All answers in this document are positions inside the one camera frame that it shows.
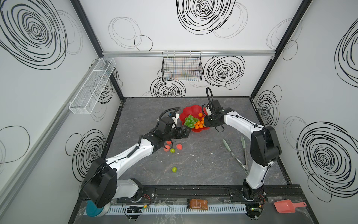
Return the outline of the green fake grape bunch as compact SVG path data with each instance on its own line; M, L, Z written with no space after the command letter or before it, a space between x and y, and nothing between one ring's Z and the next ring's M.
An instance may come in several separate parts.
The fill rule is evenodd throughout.
M191 128L191 129L193 129L193 128L195 129L197 122L200 122L200 120L190 114L188 117L185 118L184 126Z

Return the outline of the red flower-shaped fruit bowl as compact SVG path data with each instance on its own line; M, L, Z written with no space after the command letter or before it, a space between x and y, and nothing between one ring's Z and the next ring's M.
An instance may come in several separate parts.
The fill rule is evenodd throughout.
M189 106L189 107L186 107L184 108L183 112L180 114L180 121L182 122L182 125L184 126L184 121L185 121L185 118L188 117L190 114L193 115L194 117L198 118L200 121L202 117L199 117L198 114L199 113L202 113L203 116L202 117L205 117L207 114L207 111L206 111L206 108L204 108L204 110L202 110L202 107L199 106L199 105L193 105L193 106ZM199 133L201 131L204 131L204 130L208 130L209 127L206 127L204 124L203 124L203 128L199 128L199 129L191 129L193 132L196 132L196 133Z

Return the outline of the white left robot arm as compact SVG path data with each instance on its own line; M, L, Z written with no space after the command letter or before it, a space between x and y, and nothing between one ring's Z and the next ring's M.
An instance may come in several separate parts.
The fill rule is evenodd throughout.
M143 185L135 178L121 180L120 176L168 141L186 139L190 132L189 128L177 126L175 118L160 118L155 128L140 136L129 149L108 159L96 159L84 178L79 197L92 201L97 208L103 208L115 198L139 201L143 195Z

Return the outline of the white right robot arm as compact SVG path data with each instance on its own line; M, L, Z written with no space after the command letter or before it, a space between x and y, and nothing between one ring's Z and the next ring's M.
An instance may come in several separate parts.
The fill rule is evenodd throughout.
M242 185L242 196L247 201L257 199L263 191L265 176L282 153L275 129L272 126L258 125L232 108L224 109L217 100L202 105L201 112L207 127L228 125L250 140L250 156L253 162Z

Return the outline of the fake peach right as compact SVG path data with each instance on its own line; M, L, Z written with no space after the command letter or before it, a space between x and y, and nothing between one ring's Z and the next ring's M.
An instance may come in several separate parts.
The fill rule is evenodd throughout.
M177 148L178 150L182 150L182 149L183 149L183 146L182 146L181 144L177 144L177 145L176 145L176 148Z

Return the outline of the fake peach lower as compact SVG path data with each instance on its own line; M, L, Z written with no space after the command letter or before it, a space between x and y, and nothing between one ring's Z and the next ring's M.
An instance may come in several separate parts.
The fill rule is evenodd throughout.
M165 152L170 151L170 149L171 149L171 147L170 147L169 145L164 145L164 147L163 147L163 150L164 150Z

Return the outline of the green kitchen tongs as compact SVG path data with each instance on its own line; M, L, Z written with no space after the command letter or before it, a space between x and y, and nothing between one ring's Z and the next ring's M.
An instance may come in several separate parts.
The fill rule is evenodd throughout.
M227 151L237 160L237 162L240 164L240 166L243 168L246 175L249 175L249 169L248 169L248 159L247 159L247 152L246 152L246 142L243 136L241 136L241 144L243 148L244 153L244 163L234 154L234 152L231 150L230 146L227 144L225 139L222 139L222 142L227 149Z

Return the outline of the brown bottle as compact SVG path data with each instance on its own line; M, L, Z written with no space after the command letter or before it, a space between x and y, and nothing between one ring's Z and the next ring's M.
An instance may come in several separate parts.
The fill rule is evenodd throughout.
M193 210L208 210L208 201L205 199L187 199L186 207Z

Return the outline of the teal lidded container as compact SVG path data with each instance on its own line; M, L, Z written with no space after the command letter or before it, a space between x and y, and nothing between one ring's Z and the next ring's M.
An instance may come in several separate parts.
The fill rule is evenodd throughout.
M98 208L92 201L87 201L85 214L89 217L102 217L110 210L111 203L107 203L104 207Z

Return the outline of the pink plastic scoop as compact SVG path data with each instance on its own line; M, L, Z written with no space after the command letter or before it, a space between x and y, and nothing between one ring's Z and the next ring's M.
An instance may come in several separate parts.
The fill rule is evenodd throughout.
M291 200L281 200L274 202L274 206L278 213L295 213L296 208L306 207L307 203L305 202L299 202L299 203L293 203Z

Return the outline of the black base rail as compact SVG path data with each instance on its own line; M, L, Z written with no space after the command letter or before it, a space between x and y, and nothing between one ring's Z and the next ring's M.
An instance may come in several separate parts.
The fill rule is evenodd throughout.
M125 196L116 196L116 191L124 187L110 186L108 188L94 189L85 186L81 196L87 196L98 208L104 207L113 199L123 198L125 202L136 203L141 198L149 198L152 202L156 198L204 198L204 197L229 197L232 202L253 203L259 200L260 196L273 197L285 195L302 195L300 185L263 185L258 189L250 189L246 185L198 185L198 186L139 186L132 196L126 193Z

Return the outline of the aluminium wall rail back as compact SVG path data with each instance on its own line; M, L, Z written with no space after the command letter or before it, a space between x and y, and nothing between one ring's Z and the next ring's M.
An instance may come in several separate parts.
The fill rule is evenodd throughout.
M275 50L150 50L104 51L104 57L274 57Z

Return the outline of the clear wall shelf rack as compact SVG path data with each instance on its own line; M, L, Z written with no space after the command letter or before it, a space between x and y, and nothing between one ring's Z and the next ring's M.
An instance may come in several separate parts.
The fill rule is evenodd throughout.
M111 57L96 59L89 69L80 90L69 106L75 115L91 114L111 77L116 62Z

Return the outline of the black corner frame post right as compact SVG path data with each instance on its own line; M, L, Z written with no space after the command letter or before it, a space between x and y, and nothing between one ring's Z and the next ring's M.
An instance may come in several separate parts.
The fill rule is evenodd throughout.
M286 44L289 42L291 36L293 35L294 31L296 30L299 22L302 20L304 14L306 13L307 9L311 5L312 0L303 0L296 11L295 15L293 16L289 26L287 27L284 35L281 38L281 41L279 42L277 48L276 48L276 54L275 56L270 59L267 66L265 67L260 79L258 80L255 88L253 89L250 99L253 100L256 95L258 94L260 88L263 86L264 82L266 81L267 77L269 76L271 70L273 69L274 65L278 61L281 53L283 52Z

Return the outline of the black corner frame post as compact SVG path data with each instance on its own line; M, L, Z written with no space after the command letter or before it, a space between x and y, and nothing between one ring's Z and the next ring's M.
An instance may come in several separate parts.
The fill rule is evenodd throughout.
M279 42L277 48L276 48L276 54L275 56L270 59L267 66L265 67L260 79L258 80L255 88L253 89L250 99L253 100L256 95L258 94L260 88L263 86L264 82L266 81L267 77L269 76L271 70L273 69L274 65L278 61L281 53L283 52L286 44L289 42L291 36L293 35L294 31L296 30L299 22L302 20L304 14L306 13L307 9L311 5L312 0L303 0L296 11L295 15L293 16L289 26L287 27L284 35L281 38L281 41Z
M85 10L84 10L82 4L80 3L79 0L70 0L70 1L72 3L72 6L73 6L73 8L74 8L74 10L75 10L80 22L81 22L83 28L85 29L85 32L86 32L86 34L87 34L87 36L88 36L88 38L89 38L89 40L90 40L90 42L92 44L97 56L99 58L103 57L103 49L102 49L102 47L101 47L101 45L100 45L100 43L98 41L98 38L95 35L95 32L94 32L94 30L93 30L93 28L92 28L92 26L91 26L91 24L90 24L90 22L88 20L88 17L87 17L87 15L85 13ZM120 90L118 82L117 82L117 80L115 79L115 77L113 75L110 76L110 81L111 81L111 83L112 83L112 85L113 85L113 87L115 89L115 92L118 95L119 99L124 103L126 98L124 97L122 91Z

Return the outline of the black corner frame post left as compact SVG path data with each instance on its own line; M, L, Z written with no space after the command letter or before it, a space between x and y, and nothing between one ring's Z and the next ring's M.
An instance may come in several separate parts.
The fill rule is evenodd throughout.
M88 17L87 17L87 15L85 13L85 10L84 10L82 4L80 3L79 0L70 0L70 1L72 3L72 6L73 6L73 8L74 8L74 10L75 10L80 22L81 22L83 28L85 29L85 32L86 32L86 34L87 34L87 36L88 36L88 38L89 38L89 40L90 40L90 42L92 44L97 56L99 58L103 57L103 49L102 49L102 47L101 47L101 45L100 45L100 43L98 41L98 38L95 35L95 32L94 32L94 30L93 30L93 28L92 28L92 26L91 26L91 24L90 24L90 22L88 20ZM126 98L124 97L122 91L120 90L118 82L117 82L117 80L115 79L115 77L113 75L110 76L110 81L111 81L111 83L112 83L112 85L113 85L113 87L115 89L115 92L118 95L119 99L124 103Z

